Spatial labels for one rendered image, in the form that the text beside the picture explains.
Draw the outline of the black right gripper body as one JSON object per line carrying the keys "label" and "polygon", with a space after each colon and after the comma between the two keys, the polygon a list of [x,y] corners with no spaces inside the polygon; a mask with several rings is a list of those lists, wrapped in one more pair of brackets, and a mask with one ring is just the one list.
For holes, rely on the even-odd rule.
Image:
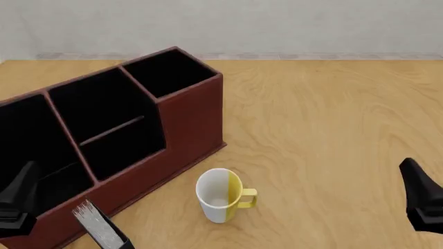
{"label": "black right gripper body", "polygon": [[443,201],[433,203],[408,201],[406,215],[416,232],[443,232]]}

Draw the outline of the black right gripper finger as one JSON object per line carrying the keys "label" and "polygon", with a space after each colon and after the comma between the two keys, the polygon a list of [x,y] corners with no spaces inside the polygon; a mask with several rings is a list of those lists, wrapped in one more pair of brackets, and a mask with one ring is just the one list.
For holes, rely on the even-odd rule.
{"label": "black right gripper finger", "polygon": [[443,187],[430,178],[412,158],[399,166],[406,191],[406,208],[443,207]]}

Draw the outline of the red-brown desk caddy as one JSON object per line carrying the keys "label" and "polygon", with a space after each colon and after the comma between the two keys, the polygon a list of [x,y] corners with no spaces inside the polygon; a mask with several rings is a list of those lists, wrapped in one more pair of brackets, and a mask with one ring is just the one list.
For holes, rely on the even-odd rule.
{"label": "red-brown desk caddy", "polygon": [[224,147],[223,76],[178,47],[0,101],[0,191],[38,164],[28,236],[60,249],[84,234],[86,199],[112,216]]}

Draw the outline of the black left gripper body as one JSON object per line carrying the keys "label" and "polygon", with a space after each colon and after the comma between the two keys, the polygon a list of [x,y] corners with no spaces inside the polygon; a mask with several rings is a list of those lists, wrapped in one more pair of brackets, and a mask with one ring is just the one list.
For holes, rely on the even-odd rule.
{"label": "black left gripper body", "polygon": [[0,236],[28,236],[36,221],[31,209],[0,203]]}

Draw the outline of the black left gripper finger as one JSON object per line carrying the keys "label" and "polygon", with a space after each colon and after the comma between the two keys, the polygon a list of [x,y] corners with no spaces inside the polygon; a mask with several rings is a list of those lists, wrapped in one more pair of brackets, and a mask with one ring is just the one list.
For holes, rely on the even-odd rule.
{"label": "black left gripper finger", "polygon": [[38,164],[28,161],[0,191],[0,206],[34,206],[38,183]]}

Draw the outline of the white and yellow mug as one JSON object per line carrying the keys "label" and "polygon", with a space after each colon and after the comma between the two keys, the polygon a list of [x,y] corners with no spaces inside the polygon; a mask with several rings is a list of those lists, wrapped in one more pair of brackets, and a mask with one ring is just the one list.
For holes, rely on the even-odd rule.
{"label": "white and yellow mug", "polygon": [[196,196],[207,219],[225,223],[237,209],[255,207],[257,190],[244,188],[239,176],[230,169],[214,168],[204,172],[195,185]]}

